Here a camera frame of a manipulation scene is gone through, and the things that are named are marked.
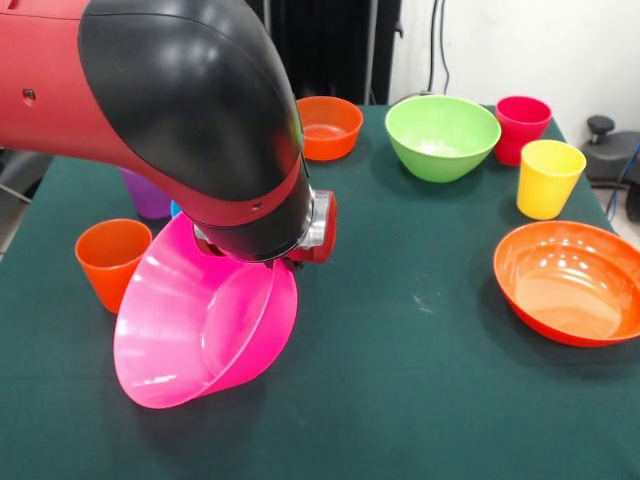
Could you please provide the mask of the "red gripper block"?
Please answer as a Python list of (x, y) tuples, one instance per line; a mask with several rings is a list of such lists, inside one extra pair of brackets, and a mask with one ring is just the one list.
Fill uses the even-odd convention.
[(248, 263), (264, 263), (284, 258), (295, 265), (303, 263), (326, 263), (335, 246), (337, 236), (338, 204), (333, 192), (311, 190), (309, 213), (305, 219), (306, 230), (291, 248), (279, 247), (274, 253), (258, 256), (238, 256), (212, 243), (195, 224), (193, 236), (198, 248), (207, 255), (234, 258)]

